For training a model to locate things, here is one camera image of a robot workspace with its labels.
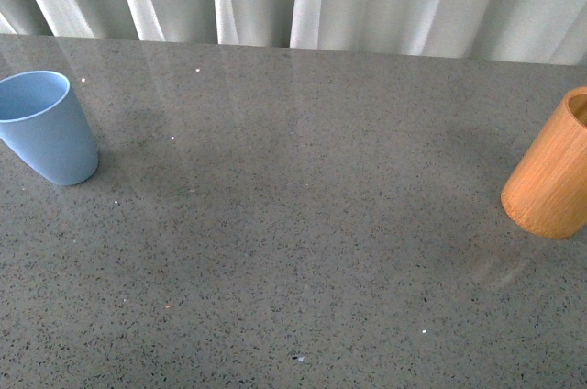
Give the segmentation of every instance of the wooden cup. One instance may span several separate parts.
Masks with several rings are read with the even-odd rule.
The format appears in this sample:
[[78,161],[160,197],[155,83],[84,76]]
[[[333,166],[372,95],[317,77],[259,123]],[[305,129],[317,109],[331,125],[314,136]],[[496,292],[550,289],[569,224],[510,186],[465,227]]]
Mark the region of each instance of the wooden cup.
[[569,91],[502,191],[520,227],[565,239],[587,224],[587,87]]

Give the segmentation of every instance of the bamboo cup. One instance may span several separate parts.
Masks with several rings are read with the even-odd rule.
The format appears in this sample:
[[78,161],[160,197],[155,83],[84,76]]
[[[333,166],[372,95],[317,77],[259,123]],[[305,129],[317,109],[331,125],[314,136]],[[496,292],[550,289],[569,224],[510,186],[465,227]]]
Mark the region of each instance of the bamboo cup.
[[587,87],[567,93],[502,191],[520,227],[565,239],[587,224]]

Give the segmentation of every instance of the cup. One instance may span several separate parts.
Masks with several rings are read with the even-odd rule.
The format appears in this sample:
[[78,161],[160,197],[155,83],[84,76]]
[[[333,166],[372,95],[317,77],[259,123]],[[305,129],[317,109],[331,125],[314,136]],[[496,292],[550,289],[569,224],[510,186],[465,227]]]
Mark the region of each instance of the cup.
[[502,204],[520,227],[547,238],[587,224],[587,87],[562,99],[505,184]]
[[98,167],[82,107],[58,72],[22,72],[0,81],[0,139],[58,185],[81,183]]

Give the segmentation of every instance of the blue plastic cup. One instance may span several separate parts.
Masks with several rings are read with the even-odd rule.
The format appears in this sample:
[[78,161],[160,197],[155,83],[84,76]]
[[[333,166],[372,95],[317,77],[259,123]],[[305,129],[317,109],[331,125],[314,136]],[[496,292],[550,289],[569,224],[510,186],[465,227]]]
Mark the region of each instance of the blue plastic cup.
[[81,183],[98,167],[92,130],[70,81],[58,72],[22,72],[0,81],[0,138],[58,185]]

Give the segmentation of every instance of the gray granite countertop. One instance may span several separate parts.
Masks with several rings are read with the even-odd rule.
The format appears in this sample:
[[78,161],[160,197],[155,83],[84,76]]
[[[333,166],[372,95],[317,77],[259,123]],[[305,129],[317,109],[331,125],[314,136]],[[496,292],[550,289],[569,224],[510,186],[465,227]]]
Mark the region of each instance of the gray granite countertop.
[[100,149],[0,143],[0,387],[580,387],[587,232],[500,191],[581,67],[0,36]]

